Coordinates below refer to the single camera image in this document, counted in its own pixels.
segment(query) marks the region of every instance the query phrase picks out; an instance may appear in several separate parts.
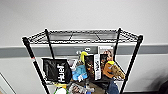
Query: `wire shelf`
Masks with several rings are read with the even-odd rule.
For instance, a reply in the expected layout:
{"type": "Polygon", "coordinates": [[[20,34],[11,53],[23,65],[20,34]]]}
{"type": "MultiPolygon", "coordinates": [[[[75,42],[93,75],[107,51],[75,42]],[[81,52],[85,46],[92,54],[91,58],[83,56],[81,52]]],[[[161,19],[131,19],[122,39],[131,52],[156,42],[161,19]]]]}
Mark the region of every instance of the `wire shelf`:
{"type": "MultiPolygon", "coordinates": [[[[117,30],[76,30],[76,31],[49,31],[51,44],[80,44],[80,43],[115,43],[117,30]]],[[[136,42],[138,36],[126,31],[121,31],[119,43],[136,42]]],[[[31,44],[48,44],[44,32],[28,38],[31,44]]]]}

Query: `shelf frame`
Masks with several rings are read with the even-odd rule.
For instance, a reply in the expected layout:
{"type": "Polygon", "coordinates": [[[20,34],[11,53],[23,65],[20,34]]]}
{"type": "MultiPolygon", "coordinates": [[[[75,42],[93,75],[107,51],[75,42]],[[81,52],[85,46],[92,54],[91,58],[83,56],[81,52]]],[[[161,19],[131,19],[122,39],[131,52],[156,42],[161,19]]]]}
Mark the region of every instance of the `shelf frame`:
{"type": "Polygon", "coordinates": [[[46,86],[46,82],[45,82],[45,80],[42,76],[42,73],[41,73],[40,68],[38,66],[38,63],[35,59],[35,55],[34,55],[32,49],[31,49],[30,44],[49,44],[51,56],[52,56],[53,59],[55,59],[55,57],[54,57],[55,55],[54,55],[54,52],[53,52],[53,49],[52,49],[52,44],[115,43],[114,52],[113,52],[114,53],[113,60],[116,62],[115,57],[116,57],[116,53],[117,53],[118,43],[136,42],[136,46],[134,48],[131,61],[129,63],[129,67],[127,69],[126,76],[125,76],[124,82],[123,82],[121,90],[120,90],[120,94],[122,94],[123,91],[124,91],[125,85],[128,81],[128,77],[129,77],[129,74],[130,74],[131,69],[133,67],[136,55],[137,55],[138,50],[140,48],[140,44],[142,43],[143,36],[142,35],[137,36],[135,34],[127,32],[127,31],[123,31],[121,28],[119,28],[118,30],[75,30],[75,31],[71,30],[71,31],[49,31],[49,32],[48,32],[47,29],[45,29],[45,31],[43,31],[41,33],[38,33],[38,34],[33,35],[31,37],[28,37],[28,38],[23,37],[22,39],[23,39],[23,43],[26,46],[27,51],[28,51],[31,59],[34,60],[33,64],[36,68],[36,71],[37,71],[37,73],[38,73],[38,75],[39,75],[39,77],[42,81],[42,85],[44,86],[44,89],[45,89],[47,94],[50,94],[49,90],[46,86]],[[106,38],[101,38],[99,36],[99,35],[102,35],[102,34],[108,35],[108,34],[111,34],[111,33],[116,34],[117,38],[106,39],[106,38]],[[70,36],[69,36],[69,39],[53,40],[53,39],[51,39],[52,34],[60,34],[60,35],[69,34],[70,36]],[[79,39],[74,40],[72,38],[75,34],[95,35],[97,37],[97,39],[88,40],[88,39],[80,39],[79,38],[79,39]]]}

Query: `bag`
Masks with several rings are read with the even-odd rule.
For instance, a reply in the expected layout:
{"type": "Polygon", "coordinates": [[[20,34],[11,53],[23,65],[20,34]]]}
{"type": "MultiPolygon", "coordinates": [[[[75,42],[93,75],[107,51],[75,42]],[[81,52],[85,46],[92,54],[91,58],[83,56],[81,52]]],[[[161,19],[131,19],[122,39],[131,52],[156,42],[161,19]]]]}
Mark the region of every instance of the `bag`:
{"type": "Polygon", "coordinates": [[[72,71],[67,59],[43,59],[43,71],[47,81],[69,83],[72,78],[72,71]]]}
{"type": "Polygon", "coordinates": [[[110,78],[103,74],[105,64],[107,63],[107,54],[95,54],[85,56],[85,66],[90,81],[108,82],[110,78]]]}

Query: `shelf rack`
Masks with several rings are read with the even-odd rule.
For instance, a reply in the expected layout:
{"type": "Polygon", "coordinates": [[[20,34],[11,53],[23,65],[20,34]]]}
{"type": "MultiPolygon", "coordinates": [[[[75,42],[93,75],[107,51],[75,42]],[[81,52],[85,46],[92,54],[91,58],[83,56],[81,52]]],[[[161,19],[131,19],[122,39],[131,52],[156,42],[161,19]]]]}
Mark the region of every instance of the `shelf rack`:
{"type": "Polygon", "coordinates": [[[36,71],[42,81],[42,85],[44,86],[44,89],[46,90],[47,94],[50,94],[49,90],[41,74],[40,68],[38,67],[37,61],[30,47],[30,44],[49,44],[52,58],[55,59],[52,44],[115,43],[113,60],[116,62],[115,56],[117,52],[118,43],[136,42],[131,61],[129,63],[129,67],[127,69],[126,76],[120,90],[120,94],[122,94],[126,82],[128,81],[128,76],[130,74],[140,44],[142,43],[143,36],[142,35],[137,36],[135,34],[124,31],[121,28],[119,28],[118,30],[71,30],[71,31],[58,31],[58,30],[48,31],[47,29],[45,29],[45,31],[41,33],[38,33],[28,38],[23,37],[22,39],[24,45],[28,50],[30,57],[34,60],[33,64],[36,68],[36,71]]]}

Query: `white wall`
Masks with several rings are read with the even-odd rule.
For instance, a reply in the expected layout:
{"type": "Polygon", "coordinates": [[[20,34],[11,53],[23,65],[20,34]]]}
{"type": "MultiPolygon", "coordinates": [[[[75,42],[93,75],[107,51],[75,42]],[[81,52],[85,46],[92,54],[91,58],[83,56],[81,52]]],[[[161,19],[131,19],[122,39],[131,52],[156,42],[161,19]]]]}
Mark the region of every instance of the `white wall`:
{"type": "Polygon", "coordinates": [[[167,0],[1,0],[0,46],[65,29],[122,29],[143,34],[145,44],[167,43],[167,0]]]}
{"type": "MultiPolygon", "coordinates": [[[[79,30],[121,27],[134,34],[143,34],[142,45],[166,45],[167,6],[167,0],[1,0],[0,48],[24,47],[21,41],[23,36],[37,34],[45,28],[79,30]]],[[[128,57],[117,57],[120,65],[124,60],[129,61],[128,57]]],[[[138,55],[125,91],[157,90],[158,87],[150,86],[168,78],[167,61],[167,54],[138,55]]],[[[29,57],[1,59],[0,71],[17,94],[45,94],[29,57]]]]}

